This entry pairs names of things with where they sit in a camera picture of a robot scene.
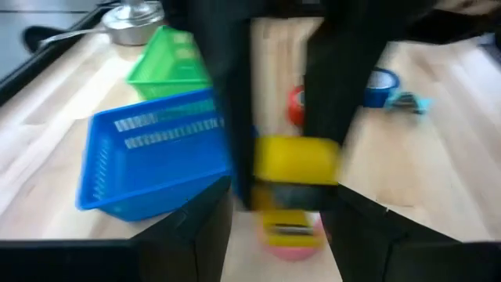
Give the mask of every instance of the blue tape roll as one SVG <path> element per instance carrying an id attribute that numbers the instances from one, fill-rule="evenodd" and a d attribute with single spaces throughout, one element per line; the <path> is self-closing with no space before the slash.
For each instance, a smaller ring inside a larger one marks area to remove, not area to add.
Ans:
<path id="1" fill-rule="evenodd" d="M 390 94 L 400 87 L 396 73 L 376 67 L 370 76 L 363 101 L 364 107 L 384 107 Z"/>

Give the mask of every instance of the wooden surface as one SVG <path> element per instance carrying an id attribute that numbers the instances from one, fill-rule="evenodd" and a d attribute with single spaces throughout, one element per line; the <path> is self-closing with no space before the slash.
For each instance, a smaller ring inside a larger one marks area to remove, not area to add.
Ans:
<path id="1" fill-rule="evenodd" d="M 316 20 L 263 20 L 254 29 L 262 134 L 294 134 L 285 101 L 301 83 L 302 38 Z M 141 48 L 93 34 L 0 108 L 0 238 L 130 237 L 154 222 L 127 224 L 78 211 L 75 191 L 88 118 L 136 103 L 124 77 Z M 351 131 L 342 183 L 459 240 L 501 239 L 501 72 L 472 42 L 393 44 L 380 65 L 404 88 L 431 97 L 423 117 L 362 110 Z M 264 252 L 254 217 L 237 212 L 223 281 L 339 280 L 325 248 L 301 263 Z"/>

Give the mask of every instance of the blue plastic basket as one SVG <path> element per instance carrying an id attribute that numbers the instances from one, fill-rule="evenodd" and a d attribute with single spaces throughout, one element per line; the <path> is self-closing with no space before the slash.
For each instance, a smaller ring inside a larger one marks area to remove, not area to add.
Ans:
<path id="1" fill-rule="evenodd" d="M 230 175 L 211 97 L 202 90 L 96 114 L 77 206 L 137 221 L 175 210 Z"/>

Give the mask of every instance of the basket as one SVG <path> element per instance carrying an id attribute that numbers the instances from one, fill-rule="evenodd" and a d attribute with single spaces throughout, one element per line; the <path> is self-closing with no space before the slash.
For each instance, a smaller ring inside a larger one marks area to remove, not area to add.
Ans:
<path id="1" fill-rule="evenodd" d="M 146 100 L 211 87 L 192 35 L 158 27 L 127 77 Z"/>
<path id="2" fill-rule="evenodd" d="M 211 97 L 207 89 L 96 114 L 77 206 L 137 221 L 175 210 L 230 175 Z"/>

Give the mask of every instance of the pink object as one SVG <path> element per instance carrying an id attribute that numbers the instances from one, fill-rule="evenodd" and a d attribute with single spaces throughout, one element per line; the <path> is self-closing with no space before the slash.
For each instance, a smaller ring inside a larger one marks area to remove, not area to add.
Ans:
<path id="1" fill-rule="evenodd" d="M 322 220 L 319 219 L 314 225 L 315 235 L 320 236 L 323 226 Z M 262 226 L 259 228 L 259 240 L 263 242 L 263 245 L 267 251 L 272 253 L 275 257 L 286 260 L 288 262 L 297 262 L 307 259 L 314 255 L 319 248 L 305 248 L 305 247 L 272 247 L 264 243 L 264 232 Z"/>

